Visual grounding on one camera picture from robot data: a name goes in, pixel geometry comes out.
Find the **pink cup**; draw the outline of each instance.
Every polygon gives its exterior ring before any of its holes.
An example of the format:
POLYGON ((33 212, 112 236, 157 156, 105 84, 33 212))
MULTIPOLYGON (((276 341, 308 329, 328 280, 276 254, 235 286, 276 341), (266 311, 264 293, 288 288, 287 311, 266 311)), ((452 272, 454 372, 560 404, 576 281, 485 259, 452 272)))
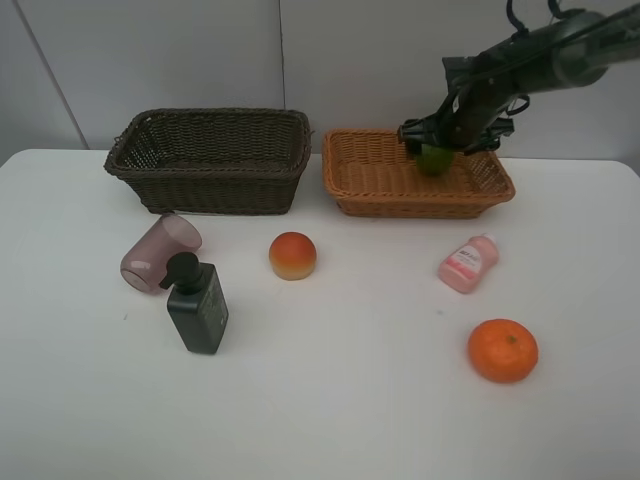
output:
POLYGON ((202 237, 178 215, 163 215, 120 262, 122 278, 133 288, 153 293, 167 275, 167 262, 176 253, 196 252, 202 237))

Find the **pink lotion bottle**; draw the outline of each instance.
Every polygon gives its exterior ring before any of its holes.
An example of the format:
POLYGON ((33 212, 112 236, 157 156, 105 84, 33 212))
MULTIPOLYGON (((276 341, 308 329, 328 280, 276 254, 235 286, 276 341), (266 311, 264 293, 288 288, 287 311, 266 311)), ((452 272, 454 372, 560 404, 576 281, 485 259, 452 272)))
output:
POLYGON ((440 264, 438 277, 454 290, 470 293, 499 258, 496 239, 492 235, 471 237, 440 264))

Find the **white label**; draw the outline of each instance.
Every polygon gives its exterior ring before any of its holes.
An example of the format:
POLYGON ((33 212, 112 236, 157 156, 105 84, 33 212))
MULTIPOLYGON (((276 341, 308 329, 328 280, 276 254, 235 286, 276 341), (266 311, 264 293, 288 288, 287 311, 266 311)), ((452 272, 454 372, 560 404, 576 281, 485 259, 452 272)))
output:
POLYGON ((447 259, 447 264, 463 276, 472 279, 482 268, 482 257, 476 248, 465 245, 447 259))

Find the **black bottle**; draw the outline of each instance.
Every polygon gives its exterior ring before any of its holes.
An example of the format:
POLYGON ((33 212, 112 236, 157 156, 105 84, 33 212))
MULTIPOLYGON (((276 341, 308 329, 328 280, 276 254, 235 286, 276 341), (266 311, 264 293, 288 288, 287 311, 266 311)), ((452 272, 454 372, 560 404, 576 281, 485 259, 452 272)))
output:
POLYGON ((178 253, 167 262, 160 287, 172 284, 167 310, 187 350, 213 355, 229 318, 216 267, 200 263, 193 253, 178 253))

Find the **white table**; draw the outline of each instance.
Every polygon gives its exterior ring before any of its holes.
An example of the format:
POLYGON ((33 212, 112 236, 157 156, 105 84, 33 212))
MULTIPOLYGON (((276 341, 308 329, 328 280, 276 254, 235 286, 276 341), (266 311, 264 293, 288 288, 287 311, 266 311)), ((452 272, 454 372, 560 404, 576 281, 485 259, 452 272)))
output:
POLYGON ((0 168, 0 478, 640 478, 640 181, 618 163, 505 160, 518 193, 477 220, 341 214, 313 158, 280 217, 189 216, 230 319, 188 353, 165 307, 120 278, 155 218, 105 152, 0 168), (309 235, 287 283, 267 250, 309 235), (440 283, 468 237, 502 254, 476 293, 440 283), (515 319, 540 363, 479 378, 465 342, 515 319))

